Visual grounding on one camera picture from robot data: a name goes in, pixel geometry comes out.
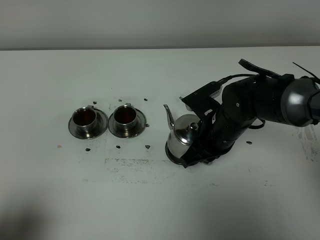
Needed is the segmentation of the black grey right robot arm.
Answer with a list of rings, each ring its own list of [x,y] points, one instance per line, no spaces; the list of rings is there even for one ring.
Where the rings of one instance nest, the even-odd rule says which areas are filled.
[[[185,168],[228,153],[256,119],[295,127],[320,122],[320,89],[313,78],[296,79],[292,74],[276,78],[244,74],[242,78],[224,87],[222,103],[212,98],[222,80],[182,99],[200,118],[196,138],[179,160]]]

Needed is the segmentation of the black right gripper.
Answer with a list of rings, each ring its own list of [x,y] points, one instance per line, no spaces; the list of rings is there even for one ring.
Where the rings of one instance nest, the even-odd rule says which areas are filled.
[[[180,157],[182,164],[187,167],[190,163],[199,161],[211,165],[214,160],[226,154],[236,140],[251,126],[255,117],[249,117],[243,122],[233,119],[224,107],[215,113],[215,122],[204,129],[199,142],[193,142],[188,150]]]

